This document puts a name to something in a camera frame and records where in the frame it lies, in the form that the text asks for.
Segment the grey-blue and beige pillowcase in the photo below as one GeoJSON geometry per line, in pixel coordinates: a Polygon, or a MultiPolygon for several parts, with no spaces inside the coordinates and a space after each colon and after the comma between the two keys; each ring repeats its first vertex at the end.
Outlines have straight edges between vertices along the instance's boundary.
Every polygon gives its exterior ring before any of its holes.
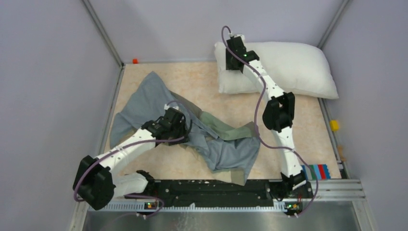
{"type": "Polygon", "coordinates": [[[217,180],[244,185],[260,149],[254,123],[239,128],[224,123],[170,91],[155,72],[143,79],[122,111],[114,116],[109,147],[123,142],[145,122],[164,115],[167,103],[179,106],[188,124],[192,124],[185,145],[204,159],[213,176],[217,180]]]}

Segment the white pillow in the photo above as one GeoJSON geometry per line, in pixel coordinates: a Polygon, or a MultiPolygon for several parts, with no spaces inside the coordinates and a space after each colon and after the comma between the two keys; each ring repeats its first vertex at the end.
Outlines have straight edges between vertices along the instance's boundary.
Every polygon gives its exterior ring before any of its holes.
{"type": "MultiPolygon", "coordinates": [[[[286,92],[324,99],[338,99],[339,95],[329,63],[317,47],[294,42],[248,42],[275,83],[286,92]]],[[[226,47],[215,44],[218,67],[218,91],[224,94],[255,93],[256,87],[240,71],[226,69],[226,47]]]]}

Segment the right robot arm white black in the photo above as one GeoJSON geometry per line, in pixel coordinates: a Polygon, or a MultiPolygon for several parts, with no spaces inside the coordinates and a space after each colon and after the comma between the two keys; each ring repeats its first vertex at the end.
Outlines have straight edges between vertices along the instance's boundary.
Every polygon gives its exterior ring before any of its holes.
{"type": "Polygon", "coordinates": [[[266,103],[262,121],[275,136],[276,148],[281,150],[282,192],[288,198],[295,198],[306,184],[305,172],[293,140],[295,96],[275,83],[256,52],[246,48],[241,36],[231,35],[223,43],[226,46],[226,69],[238,70],[246,76],[266,103]]]}

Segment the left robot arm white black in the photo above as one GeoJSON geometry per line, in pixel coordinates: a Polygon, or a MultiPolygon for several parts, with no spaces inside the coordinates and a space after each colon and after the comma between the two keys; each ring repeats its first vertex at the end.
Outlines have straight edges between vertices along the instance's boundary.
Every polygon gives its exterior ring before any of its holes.
{"type": "Polygon", "coordinates": [[[138,194],[152,197],[154,186],[146,172],[120,176],[119,172],[141,154],[161,143],[176,145],[189,141],[192,120],[178,107],[168,107],[156,120],[145,122],[122,143],[97,157],[85,156],[79,163],[73,183],[74,200],[86,202],[93,209],[104,208],[117,197],[138,194]]]}

